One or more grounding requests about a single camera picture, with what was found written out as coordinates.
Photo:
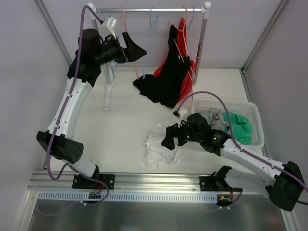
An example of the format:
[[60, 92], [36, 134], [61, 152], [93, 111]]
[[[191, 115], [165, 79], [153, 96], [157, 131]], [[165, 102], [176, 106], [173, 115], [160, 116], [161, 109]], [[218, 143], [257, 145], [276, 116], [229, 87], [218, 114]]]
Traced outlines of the white tank top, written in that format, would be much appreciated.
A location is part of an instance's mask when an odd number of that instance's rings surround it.
[[144, 163], [147, 167], [163, 168], [165, 166], [176, 165], [180, 162], [184, 149], [176, 147], [173, 150], [161, 145], [165, 138], [166, 127], [160, 123], [155, 123], [152, 130], [148, 134], [148, 139], [145, 142], [146, 154]]

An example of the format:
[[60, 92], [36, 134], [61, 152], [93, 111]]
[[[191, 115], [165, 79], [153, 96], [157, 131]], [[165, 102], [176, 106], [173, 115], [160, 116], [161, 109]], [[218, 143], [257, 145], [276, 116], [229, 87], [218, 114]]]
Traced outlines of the green tank top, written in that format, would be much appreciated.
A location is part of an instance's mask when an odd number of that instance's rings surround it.
[[250, 121], [239, 114], [229, 112], [235, 139], [243, 145], [251, 145], [253, 128]]

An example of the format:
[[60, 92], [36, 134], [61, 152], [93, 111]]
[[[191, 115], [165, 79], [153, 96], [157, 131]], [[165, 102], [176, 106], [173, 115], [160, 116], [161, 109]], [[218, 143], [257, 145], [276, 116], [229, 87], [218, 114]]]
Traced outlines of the white clothes rack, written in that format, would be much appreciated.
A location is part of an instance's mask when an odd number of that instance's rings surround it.
[[[91, 17], [91, 22], [93, 28], [97, 29], [97, 23], [96, 20], [99, 20], [99, 15], [97, 13], [97, 10], [100, 10], [103, 13], [119, 13], [122, 12], [121, 9], [116, 9], [116, 8], [96, 8], [93, 3], [88, 3], [87, 6], [90, 7], [91, 10], [94, 11], [94, 15]], [[198, 43], [198, 50], [197, 50], [197, 56], [196, 56], [196, 72], [195, 72], [195, 78], [192, 84], [192, 89], [197, 89], [198, 88], [198, 73], [200, 69], [200, 61], [201, 61], [201, 56], [202, 56], [202, 50], [203, 50], [203, 44], [204, 44], [204, 38], [205, 38], [205, 30], [206, 30], [206, 25], [207, 25], [207, 20], [209, 18], [209, 12], [211, 9], [211, 2], [207, 1], [204, 3], [204, 5], [199, 9], [195, 9], [195, 13], [200, 13], [202, 14], [202, 25], [201, 25], [201, 30], [200, 30], [200, 38], [199, 38], [199, 43]], [[126, 9], [125, 13], [149, 13], [150, 9]], [[160, 13], [186, 13], [184, 8], [177, 8], [177, 9], [159, 9], [159, 8], [153, 8], [152, 13], [160, 14]], [[193, 9], [188, 9], [188, 14], [193, 13]], [[103, 65], [103, 71], [105, 74], [105, 100], [104, 100], [104, 110], [108, 111], [110, 109], [110, 103], [111, 103], [111, 97], [112, 97], [112, 90], [114, 88], [114, 83], [110, 79], [110, 71], [107, 65]]]

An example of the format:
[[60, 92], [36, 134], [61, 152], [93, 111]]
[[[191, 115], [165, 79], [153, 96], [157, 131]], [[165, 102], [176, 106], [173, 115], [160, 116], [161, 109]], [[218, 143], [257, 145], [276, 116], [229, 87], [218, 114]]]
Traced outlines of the black tank top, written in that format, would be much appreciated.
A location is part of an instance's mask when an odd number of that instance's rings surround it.
[[178, 32], [174, 25], [170, 26], [169, 50], [159, 74], [157, 76], [146, 74], [145, 77], [133, 81], [140, 95], [147, 97], [153, 103], [161, 103], [169, 108], [174, 108], [180, 100], [181, 86], [191, 65], [190, 57], [179, 52]]

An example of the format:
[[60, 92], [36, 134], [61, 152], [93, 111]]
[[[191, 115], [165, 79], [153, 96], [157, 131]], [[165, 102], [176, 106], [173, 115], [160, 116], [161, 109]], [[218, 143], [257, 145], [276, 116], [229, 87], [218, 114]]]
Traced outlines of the white plastic basket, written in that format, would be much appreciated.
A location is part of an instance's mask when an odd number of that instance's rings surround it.
[[[194, 99], [192, 101], [192, 113], [200, 113], [201, 111], [205, 111], [208, 109], [219, 109], [223, 111], [224, 120], [228, 121], [227, 114], [224, 110], [223, 105], [218, 100], [208, 100], [208, 99]], [[235, 102], [235, 101], [225, 101], [228, 112], [239, 114], [246, 117], [253, 128], [252, 143], [251, 145], [246, 145], [248, 148], [262, 148], [264, 146], [264, 132], [261, 123], [260, 114], [258, 112], [258, 108], [255, 104], [250, 102]]]

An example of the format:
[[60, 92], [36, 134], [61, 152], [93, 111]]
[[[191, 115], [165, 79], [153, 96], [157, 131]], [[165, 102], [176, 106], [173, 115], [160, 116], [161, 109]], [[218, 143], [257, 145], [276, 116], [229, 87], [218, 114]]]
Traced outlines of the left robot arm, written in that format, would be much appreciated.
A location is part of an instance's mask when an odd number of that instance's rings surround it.
[[39, 131], [36, 139], [46, 152], [46, 168], [52, 180], [58, 180], [51, 172], [51, 158], [63, 161], [75, 171], [74, 187], [80, 189], [104, 189], [99, 167], [84, 154], [84, 145], [74, 140], [75, 128], [83, 104], [101, 74], [101, 66], [115, 61], [132, 63], [147, 52], [138, 46], [128, 32], [122, 34], [126, 47], [121, 47], [112, 34], [102, 38], [98, 30], [89, 28], [80, 32], [78, 49], [67, 73], [62, 101], [53, 121], [46, 131]]

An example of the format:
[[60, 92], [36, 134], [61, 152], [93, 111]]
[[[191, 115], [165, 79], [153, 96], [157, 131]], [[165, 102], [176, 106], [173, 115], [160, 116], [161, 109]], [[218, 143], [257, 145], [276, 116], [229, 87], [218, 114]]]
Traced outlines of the light blue wire hanger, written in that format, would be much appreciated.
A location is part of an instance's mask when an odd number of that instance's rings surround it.
[[[98, 13], [98, 15], [99, 15], [99, 18], [100, 18], [101, 20], [104, 20], [103, 15], [102, 15], [102, 12], [101, 12], [100, 10], [97, 10], [97, 13]], [[111, 79], [111, 81], [113, 82], [113, 80], [115, 79], [114, 63], [113, 63], [113, 62], [110, 62], [109, 65], [108, 65], [108, 67], [109, 67], [109, 71], [110, 71], [110, 79]]]

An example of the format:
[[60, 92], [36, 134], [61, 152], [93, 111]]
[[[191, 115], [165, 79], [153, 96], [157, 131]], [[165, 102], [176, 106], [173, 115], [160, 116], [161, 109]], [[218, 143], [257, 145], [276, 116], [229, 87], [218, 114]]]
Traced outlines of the aluminium frame post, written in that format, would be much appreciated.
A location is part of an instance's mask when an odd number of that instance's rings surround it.
[[58, 32], [48, 10], [47, 7], [45, 6], [44, 2], [42, 0], [34, 0], [34, 3], [36, 7], [38, 8], [39, 13], [41, 14], [44, 22], [47, 25], [48, 30], [50, 31], [53, 39], [55, 40], [58, 48], [61, 51], [61, 54], [63, 55], [67, 65], [70, 65], [72, 63], [72, 58], [69, 55], [69, 52], [60, 36], [60, 33]]

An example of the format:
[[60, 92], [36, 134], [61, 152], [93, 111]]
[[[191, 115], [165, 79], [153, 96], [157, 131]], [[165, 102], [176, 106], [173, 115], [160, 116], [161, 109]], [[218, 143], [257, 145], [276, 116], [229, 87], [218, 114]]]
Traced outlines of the red tank top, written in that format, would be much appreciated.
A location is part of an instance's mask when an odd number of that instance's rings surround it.
[[[162, 69], [162, 66], [163, 64], [166, 62], [166, 59], [163, 61], [163, 63], [161, 64], [161, 66], [155, 70], [155, 72], [153, 73], [153, 75], [157, 76], [159, 74], [159, 72], [161, 71]], [[192, 86], [193, 84], [190, 82], [190, 78], [186, 78], [187, 75], [185, 76], [185, 79], [182, 83], [182, 86], [181, 86], [181, 91], [180, 91], [180, 100], [178, 101], [178, 103], [180, 101], [182, 101], [191, 91], [192, 91]]]

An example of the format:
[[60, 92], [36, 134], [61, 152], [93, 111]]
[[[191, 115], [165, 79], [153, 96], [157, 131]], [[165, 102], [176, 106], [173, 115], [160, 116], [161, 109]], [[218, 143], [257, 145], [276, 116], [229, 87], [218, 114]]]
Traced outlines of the grey tank top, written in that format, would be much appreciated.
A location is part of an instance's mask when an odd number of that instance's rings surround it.
[[219, 109], [208, 109], [200, 112], [201, 116], [207, 120], [208, 125], [212, 129], [228, 132], [230, 126], [224, 120], [223, 111]]

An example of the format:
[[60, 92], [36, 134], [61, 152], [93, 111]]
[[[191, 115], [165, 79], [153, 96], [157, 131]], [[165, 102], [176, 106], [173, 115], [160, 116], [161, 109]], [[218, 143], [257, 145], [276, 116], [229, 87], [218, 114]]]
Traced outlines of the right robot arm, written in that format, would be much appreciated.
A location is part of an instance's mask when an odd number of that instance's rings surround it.
[[245, 149], [226, 132], [212, 129], [199, 113], [191, 114], [180, 124], [166, 128], [161, 145], [169, 150], [195, 142], [209, 153], [234, 161], [250, 173], [223, 166], [214, 176], [215, 186], [225, 191], [229, 187], [258, 193], [285, 211], [292, 211], [302, 192], [307, 189], [299, 166], [283, 163]]

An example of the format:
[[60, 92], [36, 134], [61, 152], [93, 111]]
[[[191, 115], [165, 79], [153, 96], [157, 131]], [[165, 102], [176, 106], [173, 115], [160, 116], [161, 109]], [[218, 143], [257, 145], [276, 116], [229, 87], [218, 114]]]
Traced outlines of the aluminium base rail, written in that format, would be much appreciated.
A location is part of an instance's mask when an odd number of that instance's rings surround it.
[[[232, 169], [225, 180], [218, 182], [210, 174], [142, 174], [103, 173], [102, 191], [141, 193], [199, 193], [199, 192], [239, 192], [263, 193], [267, 186], [273, 186], [277, 177], [267, 180], [256, 174]], [[29, 190], [86, 191], [97, 192], [99, 184], [64, 172], [58, 180], [51, 180], [47, 172], [37, 171], [31, 176]]]

